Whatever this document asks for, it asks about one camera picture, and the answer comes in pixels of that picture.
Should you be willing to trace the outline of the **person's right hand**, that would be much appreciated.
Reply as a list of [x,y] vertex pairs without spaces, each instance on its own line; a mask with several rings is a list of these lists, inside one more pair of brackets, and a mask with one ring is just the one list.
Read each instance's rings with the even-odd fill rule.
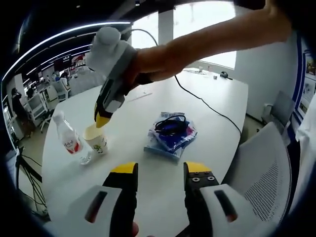
[[138,49],[123,73],[123,94],[127,95],[139,85],[152,83],[149,74],[155,71],[152,50],[150,48]]

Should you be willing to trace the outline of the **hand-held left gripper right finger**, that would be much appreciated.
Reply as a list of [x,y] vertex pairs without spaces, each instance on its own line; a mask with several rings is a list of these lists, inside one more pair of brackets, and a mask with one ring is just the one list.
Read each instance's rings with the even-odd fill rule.
[[185,207],[192,237],[269,237],[276,228],[227,184],[219,184],[202,163],[184,163]]

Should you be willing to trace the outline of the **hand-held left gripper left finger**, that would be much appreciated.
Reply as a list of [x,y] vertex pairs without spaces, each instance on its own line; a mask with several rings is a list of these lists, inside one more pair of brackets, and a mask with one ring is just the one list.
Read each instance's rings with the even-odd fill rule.
[[103,185],[75,199],[66,215],[50,223],[55,237],[131,237],[137,206],[138,163],[111,170]]

